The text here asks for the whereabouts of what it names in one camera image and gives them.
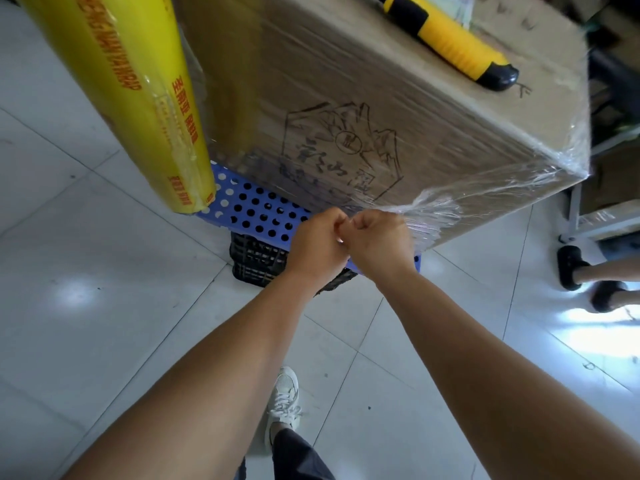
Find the box top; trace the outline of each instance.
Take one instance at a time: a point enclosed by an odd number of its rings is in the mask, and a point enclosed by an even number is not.
[[[471,31],[520,71],[493,92],[469,80],[395,26],[376,0],[289,0],[411,74],[416,91],[463,106],[571,173],[588,174],[586,43],[581,30],[542,0],[476,0]]]

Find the yellow box cutter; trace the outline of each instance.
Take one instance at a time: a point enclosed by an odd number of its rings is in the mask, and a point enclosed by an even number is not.
[[[409,34],[423,40],[451,65],[481,86],[503,91],[518,70],[507,58],[466,31],[427,0],[380,0],[385,13]]]

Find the person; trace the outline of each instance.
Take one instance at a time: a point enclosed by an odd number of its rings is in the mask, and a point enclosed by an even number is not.
[[[294,432],[299,384],[281,364],[305,305],[349,256],[393,307],[492,478],[640,478],[631,437],[416,271],[402,216],[329,209],[298,227],[284,272],[174,364],[65,480],[232,479],[267,403],[276,479],[332,479]]]
[[[598,313],[608,313],[627,305],[640,305],[640,290],[629,291],[625,281],[640,282],[640,257],[633,256],[591,265],[582,259],[576,246],[563,246],[557,251],[560,284],[576,291],[585,283],[598,282],[591,305]]]

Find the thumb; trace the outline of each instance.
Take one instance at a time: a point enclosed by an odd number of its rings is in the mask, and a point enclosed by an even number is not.
[[[344,222],[338,226],[338,237],[340,237],[347,248],[350,248],[351,245],[355,243],[357,232],[358,229],[353,225],[351,219],[345,219]]]

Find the black sandal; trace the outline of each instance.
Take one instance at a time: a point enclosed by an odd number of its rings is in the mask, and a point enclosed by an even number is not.
[[[591,304],[598,313],[609,313],[615,310],[610,304],[613,293],[617,291],[627,291],[627,287],[622,281],[601,281],[596,287]]]
[[[573,281],[573,272],[579,267],[590,266],[587,261],[582,260],[582,252],[576,246],[563,246],[558,249],[558,275],[560,284],[568,291],[576,291],[580,286]]]

